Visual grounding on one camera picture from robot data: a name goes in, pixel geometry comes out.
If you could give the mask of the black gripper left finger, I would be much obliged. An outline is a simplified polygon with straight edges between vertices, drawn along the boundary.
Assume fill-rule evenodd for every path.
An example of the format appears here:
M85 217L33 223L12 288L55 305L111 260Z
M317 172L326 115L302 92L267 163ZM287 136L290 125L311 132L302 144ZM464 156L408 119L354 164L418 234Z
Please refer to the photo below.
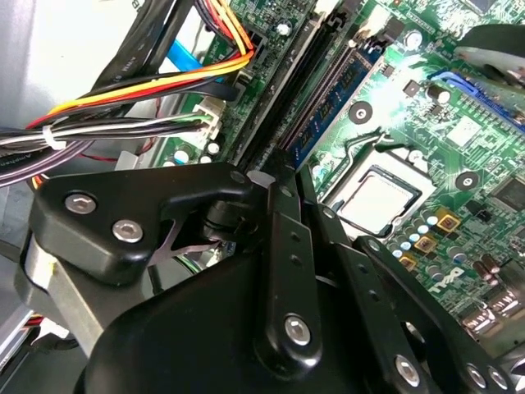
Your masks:
M30 211L21 267L88 358L125 312L235 258L263 264L267 316L304 328L292 281L316 283L310 230L293 176L256 183L229 163L45 181Z

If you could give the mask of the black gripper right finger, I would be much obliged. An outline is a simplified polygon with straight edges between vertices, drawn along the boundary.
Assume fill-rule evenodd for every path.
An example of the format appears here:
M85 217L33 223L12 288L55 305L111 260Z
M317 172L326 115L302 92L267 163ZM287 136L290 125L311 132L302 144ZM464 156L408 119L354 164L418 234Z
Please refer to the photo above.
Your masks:
M371 393L513 393L510 376L379 241L350 241L335 212L317 201L311 171L299 194L317 248L357 310L359 362Z

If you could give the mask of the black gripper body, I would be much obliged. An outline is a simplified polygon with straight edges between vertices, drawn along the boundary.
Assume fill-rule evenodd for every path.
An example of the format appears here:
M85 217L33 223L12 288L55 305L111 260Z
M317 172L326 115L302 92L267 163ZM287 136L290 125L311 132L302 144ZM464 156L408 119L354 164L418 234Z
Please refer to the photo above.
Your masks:
M335 282L307 290L305 327L267 316L263 264L235 258L117 318L84 372L86 393L371 393L357 310Z

